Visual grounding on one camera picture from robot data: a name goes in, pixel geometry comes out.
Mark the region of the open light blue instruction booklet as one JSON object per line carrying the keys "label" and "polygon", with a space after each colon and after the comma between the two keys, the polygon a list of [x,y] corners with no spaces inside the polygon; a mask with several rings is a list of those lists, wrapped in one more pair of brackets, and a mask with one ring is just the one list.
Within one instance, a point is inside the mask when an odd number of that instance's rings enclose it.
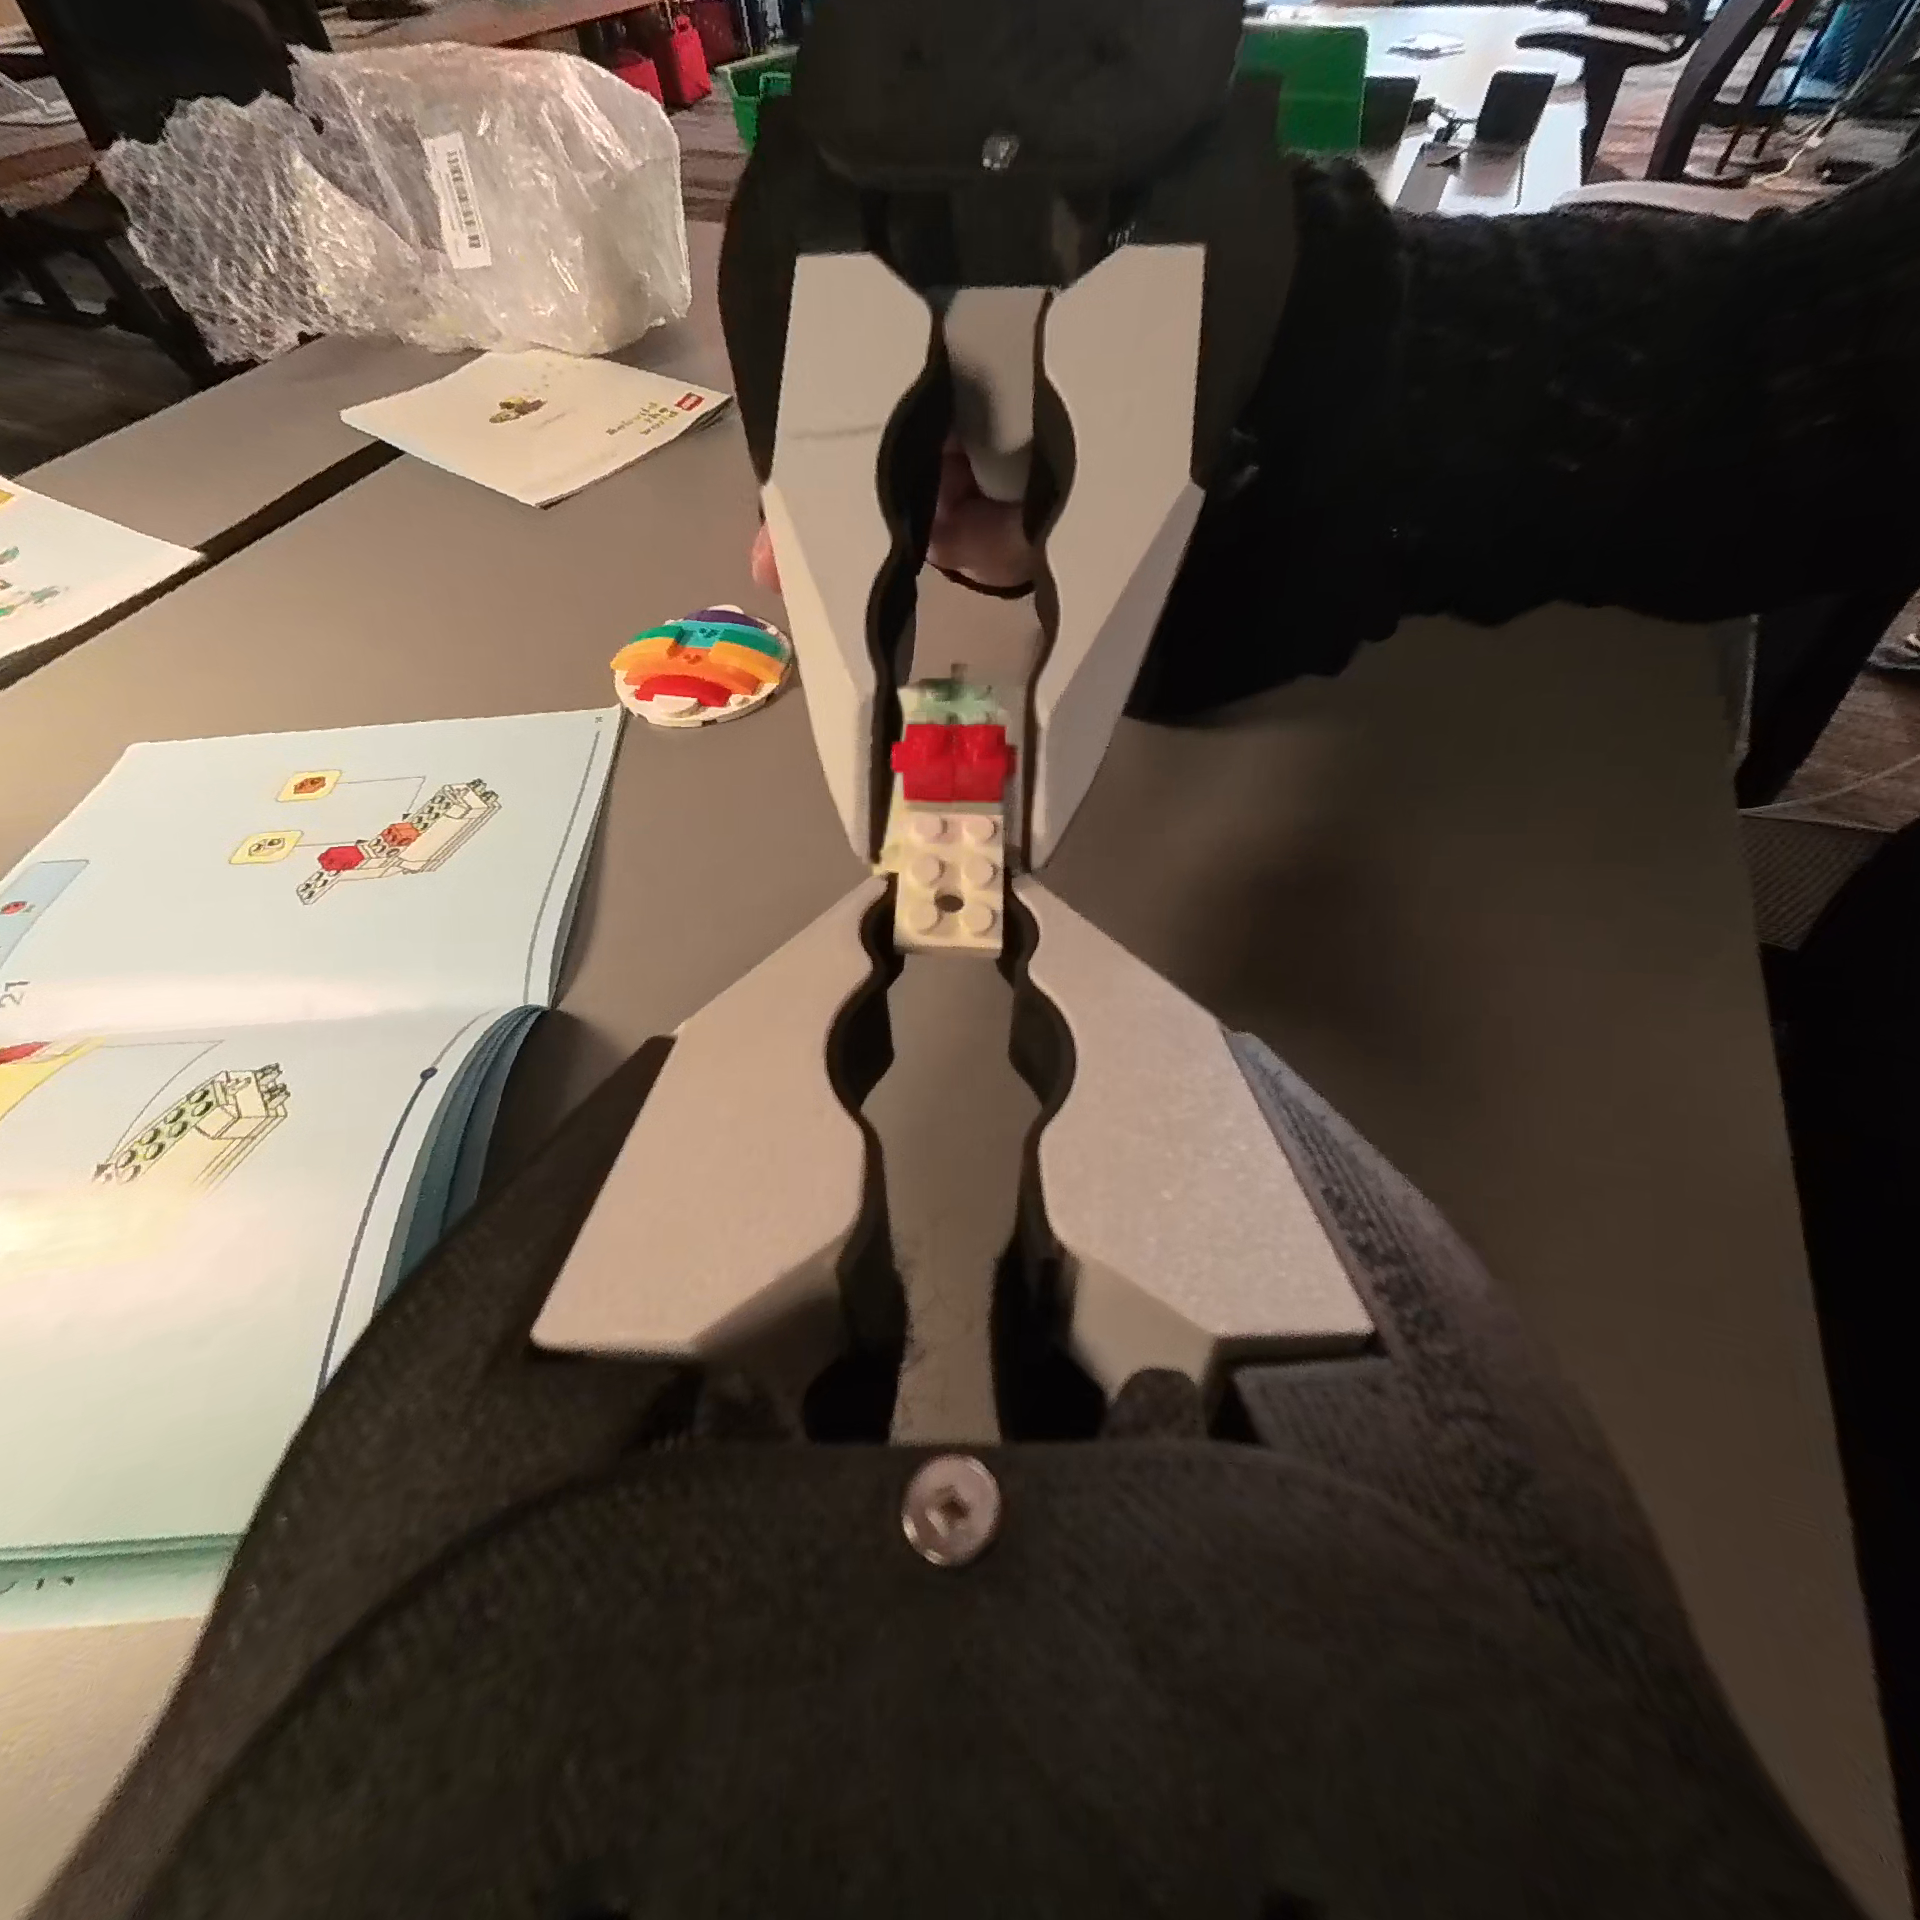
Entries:
{"label": "open light blue instruction booklet", "polygon": [[619,729],[141,742],[6,878],[6,1635],[208,1610],[475,1197]]}

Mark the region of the clear bubble wrap bag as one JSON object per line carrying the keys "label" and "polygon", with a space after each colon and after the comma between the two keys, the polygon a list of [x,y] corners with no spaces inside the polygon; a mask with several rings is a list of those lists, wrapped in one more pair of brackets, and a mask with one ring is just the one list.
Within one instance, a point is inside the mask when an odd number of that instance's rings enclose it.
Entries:
{"label": "clear bubble wrap bag", "polygon": [[295,54],[293,100],[182,102],[102,171],[219,363],[309,339],[605,354],[693,302],[682,145],[577,54]]}

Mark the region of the green plastic bin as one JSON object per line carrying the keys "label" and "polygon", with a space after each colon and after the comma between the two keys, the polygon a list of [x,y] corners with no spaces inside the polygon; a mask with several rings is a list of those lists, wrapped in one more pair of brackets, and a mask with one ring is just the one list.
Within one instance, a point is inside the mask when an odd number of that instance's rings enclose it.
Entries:
{"label": "green plastic bin", "polygon": [[[1251,17],[1238,70],[1281,88],[1279,139],[1301,154],[1358,154],[1363,146],[1367,29],[1310,22],[1303,17]],[[759,130],[759,109],[792,85],[797,48],[778,46],[714,68],[714,85],[731,109],[746,154]]]}

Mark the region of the person's dark clothed leg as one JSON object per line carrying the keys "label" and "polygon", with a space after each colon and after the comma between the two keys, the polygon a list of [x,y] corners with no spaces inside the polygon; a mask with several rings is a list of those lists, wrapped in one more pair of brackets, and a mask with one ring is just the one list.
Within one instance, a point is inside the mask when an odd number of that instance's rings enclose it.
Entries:
{"label": "person's dark clothed leg", "polygon": [[1768,1009],[1909,1870],[1918,1849],[1918,826],[1887,836]]}

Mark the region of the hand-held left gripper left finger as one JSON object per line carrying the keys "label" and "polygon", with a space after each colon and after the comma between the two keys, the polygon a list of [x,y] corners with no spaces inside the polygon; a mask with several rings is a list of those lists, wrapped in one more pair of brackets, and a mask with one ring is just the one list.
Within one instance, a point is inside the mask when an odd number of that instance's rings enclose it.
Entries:
{"label": "hand-held left gripper left finger", "polygon": [[823,1374],[898,1356],[881,1142],[893,884],[861,881],[675,1033],[535,1320],[547,1353]]}

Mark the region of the white lego build red top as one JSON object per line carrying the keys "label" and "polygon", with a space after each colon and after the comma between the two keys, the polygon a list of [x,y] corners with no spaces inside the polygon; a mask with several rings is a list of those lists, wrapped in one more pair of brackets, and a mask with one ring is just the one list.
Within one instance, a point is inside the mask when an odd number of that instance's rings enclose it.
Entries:
{"label": "white lego build red top", "polygon": [[1025,717],[1018,690],[973,662],[898,688],[879,870],[894,884],[902,953],[1000,957],[1025,861]]}

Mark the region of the person's right hand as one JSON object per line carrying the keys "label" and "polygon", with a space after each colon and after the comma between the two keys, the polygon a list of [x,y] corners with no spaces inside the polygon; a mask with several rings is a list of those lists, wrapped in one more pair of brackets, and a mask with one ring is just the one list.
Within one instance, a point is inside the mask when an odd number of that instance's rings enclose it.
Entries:
{"label": "person's right hand", "polygon": [[1025,510],[979,485],[960,440],[942,451],[923,565],[953,586],[1006,601],[1038,586],[1041,552],[1026,536]]}

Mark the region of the black office chair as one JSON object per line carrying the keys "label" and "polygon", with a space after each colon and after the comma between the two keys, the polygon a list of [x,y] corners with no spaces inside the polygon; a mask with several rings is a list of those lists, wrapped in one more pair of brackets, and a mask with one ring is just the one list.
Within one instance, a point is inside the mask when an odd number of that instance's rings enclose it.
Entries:
{"label": "black office chair", "polygon": [[1578,22],[1535,28],[1518,36],[1522,50],[1554,52],[1583,62],[1581,85],[1586,109],[1583,130],[1583,174],[1593,171],[1621,82],[1638,67],[1673,64],[1699,48],[1710,54],[1722,85],[1741,60],[1742,33],[1768,26],[1778,3],[1563,3],[1554,10]]}

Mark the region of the illustrated instruction leaflet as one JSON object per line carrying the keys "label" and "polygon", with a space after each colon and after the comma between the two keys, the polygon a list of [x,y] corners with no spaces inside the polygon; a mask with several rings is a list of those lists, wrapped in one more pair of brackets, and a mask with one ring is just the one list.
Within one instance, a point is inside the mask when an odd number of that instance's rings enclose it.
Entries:
{"label": "illustrated instruction leaflet", "polygon": [[202,565],[170,545],[3,481],[3,662],[64,640]]}

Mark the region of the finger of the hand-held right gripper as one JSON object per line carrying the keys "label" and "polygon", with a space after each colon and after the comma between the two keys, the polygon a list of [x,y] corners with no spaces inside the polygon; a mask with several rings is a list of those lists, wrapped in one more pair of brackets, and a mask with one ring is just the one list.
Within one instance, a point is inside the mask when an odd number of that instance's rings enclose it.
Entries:
{"label": "finger of the hand-held right gripper", "polygon": [[933,305],[871,251],[806,253],[762,490],[808,715],[855,858],[881,851],[953,386]]}
{"label": "finger of the hand-held right gripper", "polygon": [[1035,400],[1070,476],[1043,540],[1025,864],[1057,854],[1113,742],[1203,507],[1193,404],[1208,253],[1130,244],[1047,302]]}

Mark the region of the round rainbow lego disc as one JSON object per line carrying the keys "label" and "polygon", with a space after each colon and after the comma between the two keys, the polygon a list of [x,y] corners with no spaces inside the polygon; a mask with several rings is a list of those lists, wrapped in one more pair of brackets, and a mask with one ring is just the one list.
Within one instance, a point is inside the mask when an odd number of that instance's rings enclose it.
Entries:
{"label": "round rainbow lego disc", "polygon": [[693,731],[754,714],[797,673],[794,642],[737,605],[698,608],[639,633],[609,662],[623,709],[653,729]]}

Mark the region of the closed white instruction booklet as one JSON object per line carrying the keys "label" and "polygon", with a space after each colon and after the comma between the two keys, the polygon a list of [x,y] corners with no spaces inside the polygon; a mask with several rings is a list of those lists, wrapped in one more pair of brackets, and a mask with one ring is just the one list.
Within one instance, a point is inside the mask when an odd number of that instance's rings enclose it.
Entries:
{"label": "closed white instruction booklet", "polygon": [[551,507],[721,418],[722,392],[683,376],[551,350],[469,366],[343,410],[343,424],[481,490]]}

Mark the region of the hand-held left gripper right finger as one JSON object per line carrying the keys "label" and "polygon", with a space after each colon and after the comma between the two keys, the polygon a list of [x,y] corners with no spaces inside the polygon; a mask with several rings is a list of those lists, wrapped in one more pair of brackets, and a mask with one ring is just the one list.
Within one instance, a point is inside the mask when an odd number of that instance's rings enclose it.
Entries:
{"label": "hand-held left gripper right finger", "polygon": [[1104,1400],[1215,1402],[1245,1365],[1363,1353],[1376,1322],[1229,1029],[1031,878],[1013,1064],[1041,1109],[1018,1244],[1041,1338]]}

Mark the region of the person's right forearm black sleeve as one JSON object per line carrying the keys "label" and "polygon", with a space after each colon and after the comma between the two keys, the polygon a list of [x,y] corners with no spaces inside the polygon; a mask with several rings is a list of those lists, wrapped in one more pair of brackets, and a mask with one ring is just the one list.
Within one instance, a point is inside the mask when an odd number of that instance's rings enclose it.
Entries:
{"label": "person's right forearm black sleeve", "polygon": [[1414,216],[1295,174],[1235,468],[1125,706],[1183,725],[1414,617],[1669,622],[1915,594],[1918,171],[1747,222]]}

